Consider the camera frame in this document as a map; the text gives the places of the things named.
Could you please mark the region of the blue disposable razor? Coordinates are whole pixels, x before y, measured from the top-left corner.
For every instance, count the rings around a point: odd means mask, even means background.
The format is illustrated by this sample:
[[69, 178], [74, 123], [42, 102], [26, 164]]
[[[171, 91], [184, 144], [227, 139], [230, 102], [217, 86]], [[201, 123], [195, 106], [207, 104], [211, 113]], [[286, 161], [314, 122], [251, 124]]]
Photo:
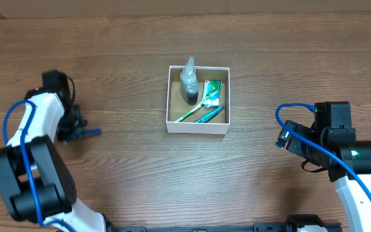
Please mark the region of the blue disposable razor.
[[84, 130], [83, 135], [84, 136], [90, 136], [90, 135], [99, 135], [102, 133], [102, 130], [100, 128], [91, 129], [91, 130]]

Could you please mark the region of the teal toothpaste tube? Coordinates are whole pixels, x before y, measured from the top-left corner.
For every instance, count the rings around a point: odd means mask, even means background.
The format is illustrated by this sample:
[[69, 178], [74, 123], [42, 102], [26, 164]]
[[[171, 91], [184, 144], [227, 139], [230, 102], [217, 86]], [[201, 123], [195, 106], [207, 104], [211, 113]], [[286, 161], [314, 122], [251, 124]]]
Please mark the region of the teal toothpaste tube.
[[226, 104], [219, 106], [217, 108], [214, 108], [213, 110], [207, 112], [203, 116], [201, 116], [199, 119], [195, 120], [194, 123], [207, 123], [214, 117], [216, 117], [220, 112], [222, 112], [226, 108]]

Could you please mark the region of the green soap packet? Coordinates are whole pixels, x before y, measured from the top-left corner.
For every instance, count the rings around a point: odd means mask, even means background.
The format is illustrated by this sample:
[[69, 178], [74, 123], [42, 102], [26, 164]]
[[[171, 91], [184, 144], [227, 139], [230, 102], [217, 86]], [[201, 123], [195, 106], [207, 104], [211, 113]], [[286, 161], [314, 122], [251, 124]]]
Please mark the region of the green soap packet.
[[[205, 80], [203, 90], [203, 103], [202, 105], [207, 108], [217, 108], [220, 106], [220, 94], [221, 94], [222, 82], [215, 80]], [[207, 98], [208, 95], [217, 93], [217, 96]]]

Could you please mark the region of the green toothbrush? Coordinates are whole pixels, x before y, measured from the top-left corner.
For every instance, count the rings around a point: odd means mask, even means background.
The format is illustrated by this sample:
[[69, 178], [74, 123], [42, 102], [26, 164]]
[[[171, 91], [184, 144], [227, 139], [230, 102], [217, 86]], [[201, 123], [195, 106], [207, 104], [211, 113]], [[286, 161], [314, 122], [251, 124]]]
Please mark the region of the green toothbrush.
[[210, 100], [217, 99], [217, 98], [219, 98], [219, 96], [220, 96], [219, 91], [207, 94], [192, 110], [185, 113], [183, 116], [181, 116], [175, 122], [182, 122], [184, 119], [188, 118], [188, 116], [190, 116], [190, 115], [194, 114], [196, 111], [198, 111], [203, 106], [204, 101], [209, 100], [209, 99]]

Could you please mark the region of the clear plastic bottle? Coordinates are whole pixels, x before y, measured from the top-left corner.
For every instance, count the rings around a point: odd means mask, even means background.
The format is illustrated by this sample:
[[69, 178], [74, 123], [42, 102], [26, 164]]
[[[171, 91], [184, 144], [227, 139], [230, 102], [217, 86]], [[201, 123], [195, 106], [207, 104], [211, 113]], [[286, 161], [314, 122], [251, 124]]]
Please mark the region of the clear plastic bottle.
[[189, 105], [195, 105], [198, 99], [198, 79], [196, 76], [195, 59], [190, 57], [180, 72], [180, 92]]

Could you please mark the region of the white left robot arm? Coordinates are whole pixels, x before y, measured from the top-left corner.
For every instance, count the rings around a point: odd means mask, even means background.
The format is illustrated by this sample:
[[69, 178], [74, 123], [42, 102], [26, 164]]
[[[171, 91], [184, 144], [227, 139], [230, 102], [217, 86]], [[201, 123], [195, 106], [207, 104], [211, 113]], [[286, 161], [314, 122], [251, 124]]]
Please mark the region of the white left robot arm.
[[10, 216], [60, 231], [113, 231], [113, 224], [77, 196], [74, 179], [54, 142], [101, 133], [85, 130], [75, 104], [72, 78], [58, 70], [42, 74], [43, 85], [13, 104], [3, 121], [0, 194]]

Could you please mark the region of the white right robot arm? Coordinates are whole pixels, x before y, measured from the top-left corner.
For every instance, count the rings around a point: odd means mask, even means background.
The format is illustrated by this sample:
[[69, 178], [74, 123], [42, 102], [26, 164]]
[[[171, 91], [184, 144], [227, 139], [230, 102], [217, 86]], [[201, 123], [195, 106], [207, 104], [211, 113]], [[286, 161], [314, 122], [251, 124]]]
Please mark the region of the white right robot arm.
[[303, 104], [314, 114], [311, 127], [282, 121], [281, 104], [275, 117], [281, 126], [276, 146], [327, 171], [335, 185], [351, 231], [371, 231], [371, 140], [356, 139], [350, 103], [317, 102]]

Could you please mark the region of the white cardboard box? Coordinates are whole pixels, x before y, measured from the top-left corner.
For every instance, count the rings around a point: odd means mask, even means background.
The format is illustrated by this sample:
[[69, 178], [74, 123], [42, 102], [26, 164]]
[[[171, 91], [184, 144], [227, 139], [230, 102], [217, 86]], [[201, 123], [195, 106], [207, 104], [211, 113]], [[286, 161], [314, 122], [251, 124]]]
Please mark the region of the white cardboard box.
[[196, 77], [199, 84], [198, 98], [202, 98], [204, 82], [216, 80], [222, 82], [220, 106], [225, 108], [207, 123], [195, 121], [212, 111], [203, 107], [182, 122], [176, 120], [193, 108], [186, 103], [180, 93], [180, 72], [183, 66], [170, 66], [167, 85], [166, 126], [170, 133], [203, 133], [225, 135], [231, 122], [230, 69], [226, 67], [197, 66]]

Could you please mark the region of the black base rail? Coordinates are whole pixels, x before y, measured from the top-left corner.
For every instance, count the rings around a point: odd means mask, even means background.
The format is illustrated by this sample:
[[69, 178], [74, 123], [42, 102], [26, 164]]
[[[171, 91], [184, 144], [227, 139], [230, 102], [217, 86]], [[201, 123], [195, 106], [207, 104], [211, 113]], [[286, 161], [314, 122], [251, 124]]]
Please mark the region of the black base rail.
[[289, 215], [284, 222], [256, 222], [251, 226], [194, 227], [116, 227], [106, 224], [107, 232], [342, 232], [339, 222], [325, 223], [315, 214]]

